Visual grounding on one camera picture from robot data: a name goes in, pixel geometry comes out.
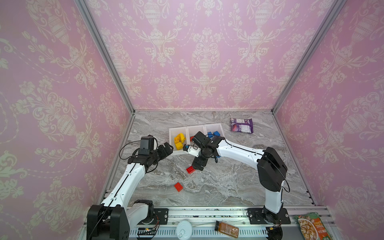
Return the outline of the yellow lego brick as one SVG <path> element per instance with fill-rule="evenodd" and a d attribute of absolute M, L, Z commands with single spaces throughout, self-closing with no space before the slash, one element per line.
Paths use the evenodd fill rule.
<path fill-rule="evenodd" d="M 184 145 L 182 143 L 178 142 L 178 143 L 175 144 L 175 146 L 176 146 L 177 150 L 179 151 L 179 150 L 183 149 Z"/>
<path fill-rule="evenodd" d="M 186 138 L 185 138 L 185 135 L 183 133 L 180 133 L 176 137 L 174 137 L 174 143 L 175 144 L 178 142 L 183 144 L 185 142 L 185 140 L 186 140 Z"/>

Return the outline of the long red lego brick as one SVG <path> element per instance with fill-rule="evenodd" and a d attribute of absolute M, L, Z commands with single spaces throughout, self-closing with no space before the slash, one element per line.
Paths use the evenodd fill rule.
<path fill-rule="evenodd" d="M 188 172 L 188 174 L 192 174 L 195 171 L 195 169 L 194 167 L 190 166 L 186 169 L 186 171 Z"/>

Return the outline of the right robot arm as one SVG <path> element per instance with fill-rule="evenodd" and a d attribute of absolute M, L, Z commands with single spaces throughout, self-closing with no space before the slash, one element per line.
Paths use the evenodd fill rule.
<path fill-rule="evenodd" d="M 225 157 L 239 161 L 257 170 L 259 182 L 265 189 L 262 216 L 270 224 L 286 224 L 288 214 L 284 208 L 283 191 L 290 192 L 287 181 L 288 168 L 274 148 L 254 149 L 235 144 L 224 137 L 204 137 L 194 140 L 193 145 L 184 145 L 183 151 L 194 156 L 192 167 L 203 171 L 209 159 L 218 161 Z"/>

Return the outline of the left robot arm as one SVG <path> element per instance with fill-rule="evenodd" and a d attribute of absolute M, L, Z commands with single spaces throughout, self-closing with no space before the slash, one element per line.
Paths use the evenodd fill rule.
<path fill-rule="evenodd" d="M 127 240 L 132 227 L 151 222 L 153 202 L 138 200 L 128 207 L 131 197 L 151 166 L 171 155 L 169 143 L 136 149 L 127 159 L 127 166 L 114 189 L 99 205 L 92 205 L 87 214 L 88 240 Z"/>

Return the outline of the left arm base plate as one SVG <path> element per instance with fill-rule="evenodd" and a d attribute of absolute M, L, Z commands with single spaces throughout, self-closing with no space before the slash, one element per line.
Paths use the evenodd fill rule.
<path fill-rule="evenodd" d="M 154 208 L 152 218 L 149 221 L 141 221 L 138 225 L 166 225 L 168 223 L 169 209 L 168 208 Z"/>

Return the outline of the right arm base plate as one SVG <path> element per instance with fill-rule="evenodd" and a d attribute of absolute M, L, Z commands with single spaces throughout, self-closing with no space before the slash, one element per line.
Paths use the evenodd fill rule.
<path fill-rule="evenodd" d="M 266 208 L 248 208 L 247 217 L 251 225 L 289 225 L 290 216 L 287 209 L 282 208 L 277 214 Z"/>

